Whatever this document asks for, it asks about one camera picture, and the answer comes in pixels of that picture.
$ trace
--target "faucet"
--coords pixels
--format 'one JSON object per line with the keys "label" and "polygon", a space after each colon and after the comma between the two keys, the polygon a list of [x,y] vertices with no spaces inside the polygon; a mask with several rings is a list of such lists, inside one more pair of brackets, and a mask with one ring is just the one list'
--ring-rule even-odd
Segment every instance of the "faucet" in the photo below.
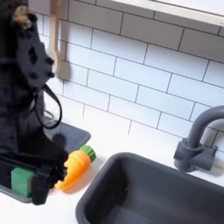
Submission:
{"label": "faucet", "polygon": [[201,145],[200,139],[207,125],[219,119],[224,119],[224,106],[210,108],[195,120],[188,138],[178,143],[174,155],[174,164],[179,170],[193,172],[197,168],[206,171],[212,169],[218,147],[207,150]]}

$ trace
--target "toy carrot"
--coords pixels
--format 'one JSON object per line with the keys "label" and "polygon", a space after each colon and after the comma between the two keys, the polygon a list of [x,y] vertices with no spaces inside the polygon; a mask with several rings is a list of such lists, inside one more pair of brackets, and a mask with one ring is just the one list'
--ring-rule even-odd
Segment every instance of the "toy carrot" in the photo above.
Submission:
{"label": "toy carrot", "polygon": [[72,152],[68,160],[65,162],[67,175],[64,181],[59,181],[55,188],[59,190],[67,190],[73,186],[77,180],[88,170],[91,163],[96,159],[95,152],[89,146],[82,146],[79,150]]}

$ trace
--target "wire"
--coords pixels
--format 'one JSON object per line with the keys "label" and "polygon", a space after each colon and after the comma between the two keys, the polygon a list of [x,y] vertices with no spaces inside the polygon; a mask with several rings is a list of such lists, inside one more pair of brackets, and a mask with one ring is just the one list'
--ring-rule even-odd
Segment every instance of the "wire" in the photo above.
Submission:
{"label": "wire", "polygon": [[53,126],[47,126],[47,125],[45,125],[43,123],[43,121],[42,121],[42,119],[41,119],[41,117],[39,115],[39,112],[37,111],[37,108],[36,107],[35,107],[34,110],[35,110],[35,113],[37,115],[38,121],[41,124],[41,126],[44,127],[47,130],[54,130],[61,123],[61,120],[62,120],[62,107],[61,107],[60,100],[57,97],[57,95],[46,84],[43,86],[43,90],[58,103],[58,105],[59,105],[59,120]]}

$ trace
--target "tile backsplash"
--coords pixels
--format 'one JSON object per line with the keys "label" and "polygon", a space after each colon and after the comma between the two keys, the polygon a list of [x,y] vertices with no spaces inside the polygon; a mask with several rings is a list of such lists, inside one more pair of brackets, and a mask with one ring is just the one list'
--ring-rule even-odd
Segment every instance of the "tile backsplash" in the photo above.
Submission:
{"label": "tile backsplash", "polygon": [[[178,142],[200,113],[224,105],[223,28],[109,0],[62,2],[62,65],[49,85],[65,122]],[[30,9],[47,48],[49,0]],[[224,121],[201,142],[224,152]]]}

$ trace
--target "sink basin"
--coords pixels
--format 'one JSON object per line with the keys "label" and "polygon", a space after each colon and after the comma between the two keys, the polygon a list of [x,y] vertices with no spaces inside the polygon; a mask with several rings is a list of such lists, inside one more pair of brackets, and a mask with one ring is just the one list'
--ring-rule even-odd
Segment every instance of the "sink basin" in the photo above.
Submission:
{"label": "sink basin", "polygon": [[223,224],[224,188],[135,154],[111,157],[76,207],[79,224]]}

